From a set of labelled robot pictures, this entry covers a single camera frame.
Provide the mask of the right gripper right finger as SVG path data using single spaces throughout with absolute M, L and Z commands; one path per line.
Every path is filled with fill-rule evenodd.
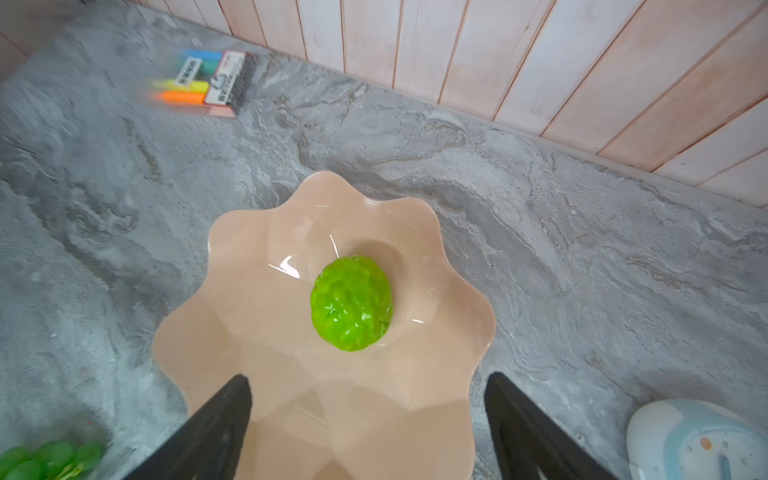
M 614 477 L 504 374 L 488 377 L 484 404 L 502 479 Z

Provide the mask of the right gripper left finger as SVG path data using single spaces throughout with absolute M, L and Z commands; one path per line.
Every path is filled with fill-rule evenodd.
M 126 480 L 232 479 L 251 407 L 247 378 L 233 376 Z

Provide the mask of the green fake grape bunch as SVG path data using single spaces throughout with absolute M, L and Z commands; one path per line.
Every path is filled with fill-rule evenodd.
M 73 480 L 85 478 L 104 453 L 98 442 L 79 447 L 52 441 L 32 451 L 23 445 L 1 453 L 1 480 Z

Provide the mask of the green bumpy fake fruit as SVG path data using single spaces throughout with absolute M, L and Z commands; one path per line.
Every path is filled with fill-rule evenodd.
M 346 352 L 381 340 L 393 318 L 393 295 L 383 269 L 370 257 L 353 255 L 327 265 L 310 294 L 317 334 Z

